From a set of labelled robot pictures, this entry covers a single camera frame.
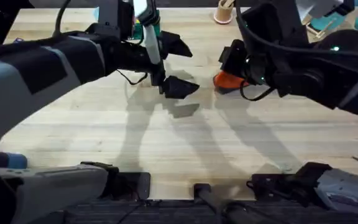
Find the wooden table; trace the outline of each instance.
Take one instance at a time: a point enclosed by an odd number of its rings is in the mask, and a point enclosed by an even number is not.
[[[57,9],[24,9],[6,43],[50,37]],[[180,34],[193,58],[171,55],[167,74],[201,88],[186,100],[167,100],[155,88],[132,87],[118,73],[77,88],[32,115],[0,142],[32,167],[112,163],[152,174],[150,198],[192,198],[198,182],[223,197],[253,198],[245,187],[254,173],[296,172],[308,161],[358,174],[358,116],[311,100],[276,93],[256,103],[238,92],[219,95],[212,77],[225,45],[241,38],[236,23],[213,22],[212,9],[161,10],[162,29]],[[68,9],[62,29],[85,30],[92,9]],[[127,72],[131,79],[139,74]],[[257,95],[265,88],[248,87]]]

